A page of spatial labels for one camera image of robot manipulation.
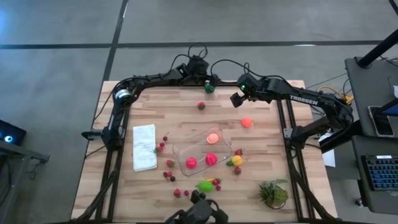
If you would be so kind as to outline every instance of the plant pot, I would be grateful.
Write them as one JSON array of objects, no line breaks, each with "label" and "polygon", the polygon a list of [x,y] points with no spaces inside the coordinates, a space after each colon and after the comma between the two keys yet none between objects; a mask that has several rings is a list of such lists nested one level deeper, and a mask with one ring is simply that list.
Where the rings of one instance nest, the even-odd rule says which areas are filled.
[{"label": "plant pot", "polygon": [[286,201],[284,203],[275,203],[273,201],[266,201],[265,204],[272,209],[281,209],[285,206]]}]

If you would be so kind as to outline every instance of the smartphone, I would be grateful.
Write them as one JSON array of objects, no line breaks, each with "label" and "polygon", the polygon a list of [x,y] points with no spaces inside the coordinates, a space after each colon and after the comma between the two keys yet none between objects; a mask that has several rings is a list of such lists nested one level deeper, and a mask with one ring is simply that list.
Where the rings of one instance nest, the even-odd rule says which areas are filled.
[{"label": "smartphone", "polygon": [[390,120],[384,113],[377,112],[379,106],[368,106],[369,115],[372,120],[374,131],[379,137],[394,137]]}]

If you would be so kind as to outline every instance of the gray floor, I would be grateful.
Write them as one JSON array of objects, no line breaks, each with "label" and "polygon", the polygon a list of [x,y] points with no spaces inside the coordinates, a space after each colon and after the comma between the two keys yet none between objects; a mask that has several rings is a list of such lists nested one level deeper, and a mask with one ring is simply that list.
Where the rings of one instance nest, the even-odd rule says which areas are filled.
[{"label": "gray floor", "polygon": [[[0,44],[110,43],[121,3],[1,1]],[[375,0],[130,0],[119,42],[380,40],[397,28],[397,20],[387,1]],[[206,60],[250,62],[261,74],[310,86],[345,73],[345,58],[373,47],[210,47]],[[109,79],[166,71],[186,51],[118,49]],[[108,54],[109,49],[0,50],[0,119],[28,131],[26,146],[51,154],[35,180],[26,177],[10,223],[69,219],[87,145],[80,133],[90,128]],[[396,47],[385,54],[396,55]],[[233,80],[243,70],[226,62],[214,72]],[[326,84],[340,89],[346,79]],[[333,176],[330,183],[340,218],[373,223],[397,218],[357,208],[355,181]]]}]

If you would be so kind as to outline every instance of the transparent container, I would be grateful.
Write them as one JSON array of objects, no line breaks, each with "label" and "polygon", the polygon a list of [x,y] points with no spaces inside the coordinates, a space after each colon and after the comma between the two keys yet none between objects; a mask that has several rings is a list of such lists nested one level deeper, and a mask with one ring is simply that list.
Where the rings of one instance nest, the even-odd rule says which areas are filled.
[{"label": "transparent container", "polygon": [[[217,134],[219,139],[214,144],[209,144],[207,137],[209,134]],[[223,130],[219,127],[212,127],[209,130],[200,133],[186,141],[178,142],[173,145],[173,153],[180,165],[183,175],[191,176],[197,174],[211,166],[206,163],[206,155],[213,153],[217,156],[216,164],[224,161],[232,155],[231,143],[225,141]],[[186,165],[188,158],[193,157],[197,160],[197,166],[189,169]]]}]

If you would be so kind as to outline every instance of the wooden table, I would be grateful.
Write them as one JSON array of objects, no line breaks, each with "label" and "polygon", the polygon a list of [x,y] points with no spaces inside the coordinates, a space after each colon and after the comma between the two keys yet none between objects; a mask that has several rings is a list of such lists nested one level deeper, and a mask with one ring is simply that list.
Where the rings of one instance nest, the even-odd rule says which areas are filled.
[{"label": "wooden table", "polygon": [[[289,82],[294,86],[304,87],[303,81]],[[104,82],[98,109],[103,106],[116,83]],[[174,189],[178,188],[182,192],[192,191],[199,181],[214,177],[223,179],[222,190],[208,193],[207,198],[218,202],[220,208],[228,214],[230,222],[296,220],[290,184],[281,185],[289,195],[283,209],[268,208],[258,197],[258,185],[264,180],[287,179],[290,182],[276,101],[270,105],[261,101],[245,101],[239,108],[233,108],[229,98],[237,91],[239,90],[235,87],[218,87],[212,95],[206,95],[203,88],[199,87],[157,87],[141,93],[130,110],[114,222],[162,222],[177,210],[186,210],[192,206],[188,197],[174,198]],[[205,110],[197,109],[199,101],[206,103]],[[110,100],[95,121],[94,128],[102,129],[107,125],[112,106],[113,102]],[[297,125],[313,121],[309,106],[293,102],[293,107]],[[252,127],[242,127],[241,120],[245,116],[253,119]],[[132,127],[147,124],[155,124],[157,143],[162,142],[165,133],[169,133],[169,140],[163,153],[157,157],[157,169],[133,172]],[[177,165],[173,171],[176,181],[168,183],[162,173],[169,170],[166,160],[175,160],[173,144],[213,126],[221,127],[224,134],[231,138],[233,150],[244,148],[242,174],[233,175],[232,168],[221,162],[203,172],[186,177]],[[87,153],[102,145],[101,140],[90,142]],[[85,161],[72,212],[73,218],[82,214],[98,193],[105,155],[106,150],[102,150],[92,154]],[[326,210],[336,216],[335,203],[320,150],[307,146],[303,150],[303,157],[312,192]],[[302,192],[300,198],[304,214],[308,216]]]}]

